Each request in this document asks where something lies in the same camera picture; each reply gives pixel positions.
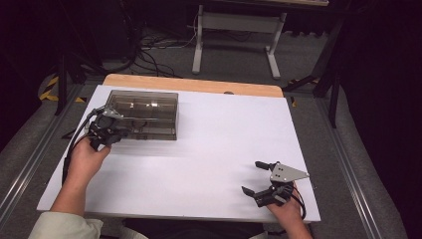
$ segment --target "floor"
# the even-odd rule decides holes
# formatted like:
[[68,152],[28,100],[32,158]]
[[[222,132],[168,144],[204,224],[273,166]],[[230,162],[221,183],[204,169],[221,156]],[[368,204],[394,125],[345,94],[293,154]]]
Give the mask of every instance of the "floor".
[[[149,31],[144,41],[157,39],[165,33]],[[273,80],[264,47],[271,36],[266,34],[240,34],[232,32],[209,32],[204,38],[204,52],[199,75],[191,73],[194,45],[179,42],[179,46],[160,49],[144,49],[144,60],[138,58],[130,68],[121,72],[130,75],[153,76],[155,66],[186,79],[252,83],[284,87],[292,79],[299,80],[310,74],[327,36],[291,36],[282,34],[275,52],[282,78]],[[105,63],[107,67],[119,63]],[[46,77],[40,92],[50,82]],[[83,86],[74,86],[78,97],[90,99],[95,87],[102,82],[98,76],[89,76]],[[315,186],[316,202],[321,222],[311,224],[315,238],[406,238],[400,216],[382,186],[364,145],[354,127],[348,111],[346,96],[340,92],[337,107],[337,129],[327,123],[326,109],[329,97],[315,99],[312,84],[303,86],[293,93],[285,93],[289,98],[290,110],[299,142]],[[36,211],[38,200],[46,188],[48,180],[62,157],[69,140],[63,135],[72,131],[81,119],[87,103],[72,103],[65,115],[54,116],[57,102],[43,101],[42,106],[27,121],[6,148],[0,153],[0,196],[10,197],[10,188],[19,183],[18,175],[31,158],[38,157],[33,165],[34,172],[25,174],[28,184],[17,194],[8,206],[1,205],[2,227],[0,238],[27,238],[40,212]],[[52,130],[52,122],[57,127],[51,138],[45,139],[46,131]],[[40,155],[34,151],[44,150]],[[104,235],[118,234],[121,218],[88,215],[105,222]],[[277,230],[277,225],[265,225],[269,230]]]

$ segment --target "hand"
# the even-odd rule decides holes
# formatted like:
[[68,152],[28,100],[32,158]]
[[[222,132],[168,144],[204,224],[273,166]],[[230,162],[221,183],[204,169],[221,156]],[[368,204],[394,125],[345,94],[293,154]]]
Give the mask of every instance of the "hand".
[[100,151],[96,151],[90,146],[90,142],[87,137],[84,137],[75,146],[66,181],[88,185],[102,167],[111,147],[105,146]]
[[[300,198],[298,192],[294,189],[293,195]],[[277,204],[267,205],[267,208],[276,216],[280,225],[287,231],[289,238],[312,238],[310,232],[302,220],[301,206],[299,203],[291,198],[283,206]]]

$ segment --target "person's left hand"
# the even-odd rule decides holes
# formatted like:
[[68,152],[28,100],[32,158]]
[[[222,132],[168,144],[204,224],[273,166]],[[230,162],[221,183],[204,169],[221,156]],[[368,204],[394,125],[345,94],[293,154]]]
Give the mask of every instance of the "person's left hand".
[[111,146],[105,146],[100,151],[96,151],[90,146],[90,143],[90,139],[84,137],[75,146],[66,181],[88,185],[102,167]]

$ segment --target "white sleeve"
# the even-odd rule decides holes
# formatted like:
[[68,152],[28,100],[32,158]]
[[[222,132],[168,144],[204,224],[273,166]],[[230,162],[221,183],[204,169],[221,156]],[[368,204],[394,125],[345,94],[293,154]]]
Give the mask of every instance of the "white sleeve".
[[44,212],[32,229],[30,239],[98,239],[103,222],[96,219],[85,219],[70,213]]

